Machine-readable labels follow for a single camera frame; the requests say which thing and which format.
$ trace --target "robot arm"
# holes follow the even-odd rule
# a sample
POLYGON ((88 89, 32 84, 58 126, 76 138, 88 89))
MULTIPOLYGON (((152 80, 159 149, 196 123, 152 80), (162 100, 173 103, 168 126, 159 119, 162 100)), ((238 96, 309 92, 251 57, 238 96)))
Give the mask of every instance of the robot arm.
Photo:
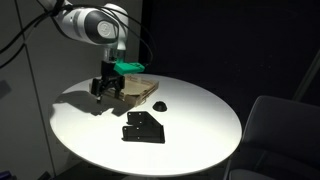
MULTIPOLYGON (((67 0, 38 0, 38 2, 47 11, 54 10, 56 6, 72 5, 67 0)), ((139 63, 124 63, 128 34, 128 17, 125 16, 127 12, 113 4, 106 4, 104 7, 112 10, 75 8, 59 11, 53 17, 65 36, 104 47, 101 79, 93 79, 90 90, 91 94, 98 98, 98 102, 101 101, 103 91, 109 88, 115 89, 116 98, 119 96, 125 84, 124 74, 144 70, 139 63)))
MULTIPOLYGON (((61 6, 72 5, 67 0, 38 0, 47 10, 53 10, 56 4, 61 6)), ((119 6, 106 4, 104 7, 127 12, 119 6)), ((94 8, 77 8, 71 11, 61 11, 54 17, 55 23, 61 32, 74 40, 106 48, 104 61, 124 59, 128 30, 128 18, 118 12, 94 8)))

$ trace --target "black metal bracket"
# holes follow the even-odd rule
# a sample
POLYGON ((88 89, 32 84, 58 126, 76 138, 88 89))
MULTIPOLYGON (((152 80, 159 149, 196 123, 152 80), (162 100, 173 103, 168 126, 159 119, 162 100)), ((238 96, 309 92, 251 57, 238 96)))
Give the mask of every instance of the black metal bracket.
POLYGON ((124 141, 165 143, 163 126, 148 112, 128 112, 128 125, 122 128, 124 141))

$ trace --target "white table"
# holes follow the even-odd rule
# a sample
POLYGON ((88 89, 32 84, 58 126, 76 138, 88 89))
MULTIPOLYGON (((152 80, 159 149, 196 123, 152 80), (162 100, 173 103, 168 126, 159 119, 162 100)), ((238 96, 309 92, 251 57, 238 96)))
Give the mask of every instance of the white table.
POLYGON ((96 104, 89 94, 91 79, 67 89, 53 104, 50 124, 54 134, 87 162, 139 177, 200 172, 225 160, 237 148, 240 121, 219 97, 185 81, 140 76, 158 80, 159 88, 144 104, 132 109, 113 99, 96 104), (168 110, 153 110, 157 101, 165 102, 168 110), (106 111, 98 116, 90 113, 101 110, 106 111), (164 126, 165 144, 123 141, 128 111, 149 112, 164 126))

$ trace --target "chair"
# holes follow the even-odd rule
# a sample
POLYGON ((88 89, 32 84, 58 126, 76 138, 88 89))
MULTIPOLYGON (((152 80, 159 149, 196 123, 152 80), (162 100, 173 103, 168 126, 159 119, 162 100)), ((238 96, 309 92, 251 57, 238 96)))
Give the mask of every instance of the chair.
POLYGON ((240 151, 242 147, 263 150, 259 167, 255 168, 256 172, 233 169, 228 173, 229 180, 320 179, 320 107, 270 96, 258 97, 240 151), (273 168, 270 163, 268 168, 261 163, 268 162, 269 154, 274 155, 273 168))

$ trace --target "dark background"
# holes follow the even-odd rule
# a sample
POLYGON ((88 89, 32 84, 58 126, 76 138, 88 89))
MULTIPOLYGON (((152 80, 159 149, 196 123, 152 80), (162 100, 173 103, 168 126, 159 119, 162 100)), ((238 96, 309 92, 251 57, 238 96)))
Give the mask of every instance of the dark background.
MULTIPOLYGON (((320 48, 320 1, 147 0, 142 23, 156 42, 146 73, 213 92, 242 123, 259 95, 292 99, 320 48)), ((301 101, 319 92, 317 73, 301 101)))

